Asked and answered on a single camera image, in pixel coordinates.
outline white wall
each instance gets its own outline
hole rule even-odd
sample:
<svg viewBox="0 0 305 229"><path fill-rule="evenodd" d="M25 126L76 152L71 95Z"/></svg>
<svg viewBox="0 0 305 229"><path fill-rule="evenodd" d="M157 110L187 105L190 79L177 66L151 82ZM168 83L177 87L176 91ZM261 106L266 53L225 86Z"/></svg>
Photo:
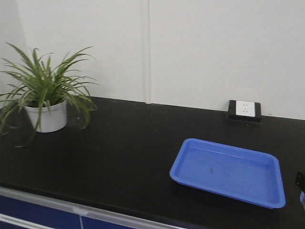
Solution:
<svg viewBox="0 0 305 229"><path fill-rule="evenodd" d="M263 115L305 119L303 0L17 3L27 47L58 61L94 46L96 61L80 68L102 85L90 88L95 96L214 110L239 99L260 102Z"/></svg>
<svg viewBox="0 0 305 229"><path fill-rule="evenodd" d="M152 101L305 119L305 1L152 0Z"/></svg>
<svg viewBox="0 0 305 229"><path fill-rule="evenodd" d="M1 0L0 2L0 57L14 62L18 61L20 58L17 53L5 42L11 42L21 48L26 47L15 0ZM0 71L8 70L4 63L4 60L0 60ZM9 75L0 73L0 93L12 90L12 87L7 86L7 84L14 82Z"/></svg>
<svg viewBox="0 0 305 229"><path fill-rule="evenodd" d="M144 100L142 34L138 0L18 0L28 46L54 60L94 46L96 60L78 66L101 86L92 95Z"/></svg>

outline potted plant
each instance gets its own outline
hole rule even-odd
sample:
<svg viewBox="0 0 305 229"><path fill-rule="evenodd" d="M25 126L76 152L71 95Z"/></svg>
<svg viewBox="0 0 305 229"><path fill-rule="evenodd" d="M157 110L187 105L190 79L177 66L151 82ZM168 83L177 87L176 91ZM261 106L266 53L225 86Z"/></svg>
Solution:
<svg viewBox="0 0 305 229"><path fill-rule="evenodd" d="M90 111L95 110L87 84L92 83L88 76L74 75L80 72L71 67L85 61L82 49L68 57L55 68L51 67L51 53L37 56L37 48L32 50L32 55L27 56L17 46L10 45L20 56L23 64L13 63L7 59L5 66L11 70L1 71L12 76L18 85L12 85L12 91L0 94L0 103L4 106L0 113L0 133L8 125L8 118L15 111L23 108L27 111L34 131L53 132L63 128L67 123L67 103L75 107L78 112L84 113L85 128L90 121Z"/></svg>

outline spider plant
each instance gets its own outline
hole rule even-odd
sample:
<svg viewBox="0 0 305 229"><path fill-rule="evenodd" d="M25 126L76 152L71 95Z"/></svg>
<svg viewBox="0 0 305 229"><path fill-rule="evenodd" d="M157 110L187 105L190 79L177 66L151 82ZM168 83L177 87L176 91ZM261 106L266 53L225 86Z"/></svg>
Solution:
<svg viewBox="0 0 305 229"><path fill-rule="evenodd" d="M0 103L4 104L0 114L0 133L3 133L5 126L8 126L7 120L14 112L20 112L25 106L37 107L39 116L34 130L41 125L42 108L47 107L50 112L50 107L59 104L65 100L76 108L78 112L84 113L85 128L90 121L90 111L96 109L91 100L87 85L92 79L88 76L74 75L72 72L80 72L79 70L71 69L71 67L81 61L85 61L84 50L91 48L87 47L73 55L67 54L62 62L55 68L51 67L51 54L48 53L42 56L37 55L37 48L28 56L17 46L10 45L20 56L22 64L13 63L12 61L2 58L8 67L6 73L16 79L19 84L9 84L13 89L4 94L0 94Z"/></svg>

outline wall socket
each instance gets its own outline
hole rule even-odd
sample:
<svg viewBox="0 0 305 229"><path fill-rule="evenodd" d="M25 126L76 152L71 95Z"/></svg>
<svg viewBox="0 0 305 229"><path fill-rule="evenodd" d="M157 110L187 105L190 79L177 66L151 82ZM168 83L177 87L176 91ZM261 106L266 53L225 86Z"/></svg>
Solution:
<svg viewBox="0 0 305 229"><path fill-rule="evenodd" d="M230 100L228 109L229 119L261 122L261 104L241 100Z"/></svg>
<svg viewBox="0 0 305 229"><path fill-rule="evenodd" d="M247 101L236 101L236 115L255 117L255 103Z"/></svg>

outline white flower pot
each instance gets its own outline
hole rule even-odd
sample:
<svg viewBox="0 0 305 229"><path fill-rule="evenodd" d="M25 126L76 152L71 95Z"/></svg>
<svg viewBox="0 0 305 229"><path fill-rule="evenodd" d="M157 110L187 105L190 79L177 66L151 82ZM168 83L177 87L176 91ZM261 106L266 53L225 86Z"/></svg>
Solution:
<svg viewBox="0 0 305 229"><path fill-rule="evenodd" d="M28 113L33 128L35 128L39 116L39 108L29 106L24 108ZM63 101L60 104L50 106L50 112L47 107L42 108L41 128L38 126L37 131L42 133L54 132L64 128L66 124L67 101Z"/></svg>

